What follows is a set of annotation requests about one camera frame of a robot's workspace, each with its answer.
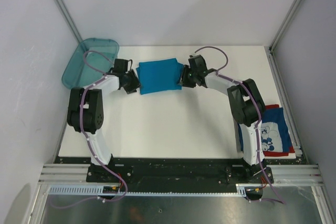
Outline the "bright blue t-shirt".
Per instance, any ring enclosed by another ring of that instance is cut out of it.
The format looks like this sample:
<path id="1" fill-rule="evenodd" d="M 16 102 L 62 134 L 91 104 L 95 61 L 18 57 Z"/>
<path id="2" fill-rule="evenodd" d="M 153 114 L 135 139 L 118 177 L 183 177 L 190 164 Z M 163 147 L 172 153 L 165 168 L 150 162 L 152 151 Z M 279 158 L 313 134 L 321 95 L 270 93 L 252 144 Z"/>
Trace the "bright blue t-shirt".
<path id="1" fill-rule="evenodd" d="M 180 77 L 183 67 L 176 58 L 140 62 L 136 68 L 141 84 L 140 94 L 181 90 Z"/>

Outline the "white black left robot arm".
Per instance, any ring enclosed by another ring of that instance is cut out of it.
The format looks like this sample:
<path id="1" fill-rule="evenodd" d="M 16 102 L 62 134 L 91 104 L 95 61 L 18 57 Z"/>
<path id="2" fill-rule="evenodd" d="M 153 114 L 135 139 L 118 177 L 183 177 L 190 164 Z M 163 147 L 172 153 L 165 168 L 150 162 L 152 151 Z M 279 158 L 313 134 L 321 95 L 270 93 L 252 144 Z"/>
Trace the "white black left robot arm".
<path id="1" fill-rule="evenodd" d="M 133 60 L 116 59 L 113 67 L 102 77 L 85 87 L 70 91 L 67 123 L 81 133 L 89 147 L 91 162 L 100 165 L 98 176 L 105 182 L 115 178 L 116 169 L 109 165 L 112 154 L 103 136 L 104 99 L 123 89 L 126 94 L 136 93 L 141 86 L 134 69 Z"/>

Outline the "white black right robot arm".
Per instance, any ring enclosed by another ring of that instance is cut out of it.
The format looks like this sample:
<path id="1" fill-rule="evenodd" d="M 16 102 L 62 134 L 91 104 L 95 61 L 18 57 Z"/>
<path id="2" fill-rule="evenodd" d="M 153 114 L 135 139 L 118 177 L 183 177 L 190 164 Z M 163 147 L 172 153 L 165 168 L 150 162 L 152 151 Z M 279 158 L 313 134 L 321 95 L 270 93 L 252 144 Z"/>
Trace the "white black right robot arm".
<path id="1" fill-rule="evenodd" d="M 240 125 L 243 137 L 243 160 L 248 165 L 242 169 L 243 179 L 254 183 L 261 177 L 264 159 L 261 148 L 262 114 L 265 103 L 253 79 L 239 81 L 224 76 L 216 69 L 209 69 L 201 55 L 190 56 L 188 65 L 184 65 L 180 85 L 196 86 L 216 90 L 228 97 L 233 119 Z"/>

